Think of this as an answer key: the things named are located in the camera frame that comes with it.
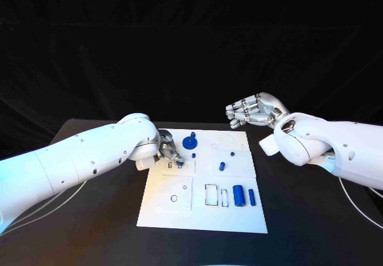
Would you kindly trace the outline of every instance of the white board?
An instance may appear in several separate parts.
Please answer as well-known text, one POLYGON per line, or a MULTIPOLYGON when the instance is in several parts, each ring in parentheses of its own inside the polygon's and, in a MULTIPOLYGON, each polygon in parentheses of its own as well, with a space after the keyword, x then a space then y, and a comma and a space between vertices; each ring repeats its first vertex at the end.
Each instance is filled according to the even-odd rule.
POLYGON ((173 162, 168 168, 168 161, 161 160, 150 168, 137 226, 268 233, 246 133, 167 130, 189 166, 179 169, 173 162), (187 150, 181 140, 191 132, 196 132, 197 147, 187 150), (220 172, 222 161, 226 168, 220 172), (217 207, 204 205, 204 185, 217 186, 217 207), (243 186, 243 207, 233 204, 235 185, 243 186), (256 206, 249 204, 249 189, 253 189, 256 206), (222 190, 227 191, 227 207, 222 207, 222 190))

